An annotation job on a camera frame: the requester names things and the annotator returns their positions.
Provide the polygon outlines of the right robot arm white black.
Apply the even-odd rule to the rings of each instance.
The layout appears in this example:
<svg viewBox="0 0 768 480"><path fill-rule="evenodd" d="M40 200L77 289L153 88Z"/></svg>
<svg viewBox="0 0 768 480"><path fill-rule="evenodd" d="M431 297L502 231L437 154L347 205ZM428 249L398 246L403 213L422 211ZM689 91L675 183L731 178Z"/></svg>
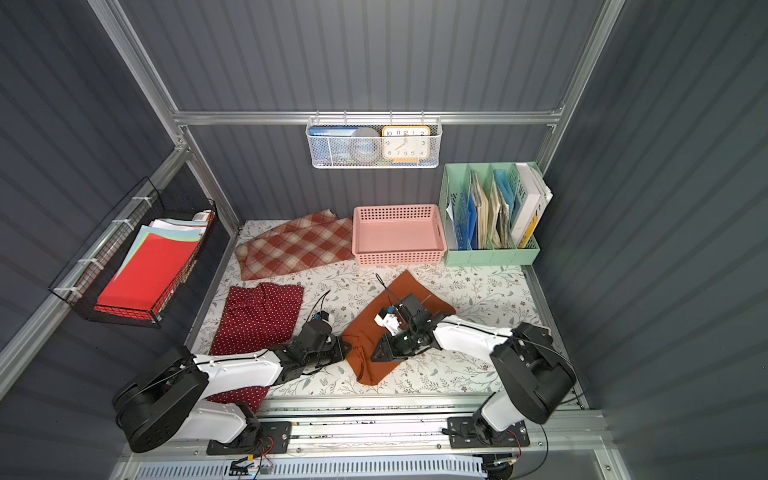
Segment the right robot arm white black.
<svg viewBox="0 0 768 480"><path fill-rule="evenodd" d="M543 425L575 386L571 364L553 347L551 331L522 322L501 328L464 320L445 312L432 314L413 295L374 316L386 330L371 360L402 362L430 349L454 351L494 367L502 389L470 417L451 417L443 433L455 449L496 447L529 440L524 423Z"/></svg>

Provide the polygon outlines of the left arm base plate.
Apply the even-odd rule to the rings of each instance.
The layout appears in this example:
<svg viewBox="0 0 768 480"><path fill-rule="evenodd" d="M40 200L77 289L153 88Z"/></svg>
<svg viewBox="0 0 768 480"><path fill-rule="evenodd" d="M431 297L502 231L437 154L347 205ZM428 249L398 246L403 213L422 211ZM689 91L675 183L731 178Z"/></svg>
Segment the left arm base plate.
<svg viewBox="0 0 768 480"><path fill-rule="evenodd" d="M288 450L292 427L291 422L249 425L229 443L210 440L206 453L211 456L284 454Z"/></svg>

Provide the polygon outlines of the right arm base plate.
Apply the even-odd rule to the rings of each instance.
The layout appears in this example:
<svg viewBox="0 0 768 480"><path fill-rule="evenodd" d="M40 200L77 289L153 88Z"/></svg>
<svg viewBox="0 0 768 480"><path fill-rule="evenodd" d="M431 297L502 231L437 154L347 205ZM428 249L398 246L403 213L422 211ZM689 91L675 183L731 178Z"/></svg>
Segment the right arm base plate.
<svg viewBox="0 0 768 480"><path fill-rule="evenodd" d="M530 439L524 421L511 424L503 431L494 430L476 416L453 416L441 432L449 438L452 449L528 447Z"/></svg>

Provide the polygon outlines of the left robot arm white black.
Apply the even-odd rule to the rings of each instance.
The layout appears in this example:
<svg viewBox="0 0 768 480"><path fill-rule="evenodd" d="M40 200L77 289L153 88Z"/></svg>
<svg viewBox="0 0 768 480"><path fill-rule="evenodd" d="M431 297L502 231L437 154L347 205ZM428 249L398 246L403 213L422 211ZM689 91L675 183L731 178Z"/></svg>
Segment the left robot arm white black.
<svg viewBox="0 0 768 480"><path fill-rule="evenodd" d="M322 319L305 323L287 343L255 352L195 355L173 347L113 397L115 422L134 453L191 440L207 441L210 455L278 448L279 436L269 435L245 402L217 403L213 396L312 375L344 361L351 349Z"/></svg>

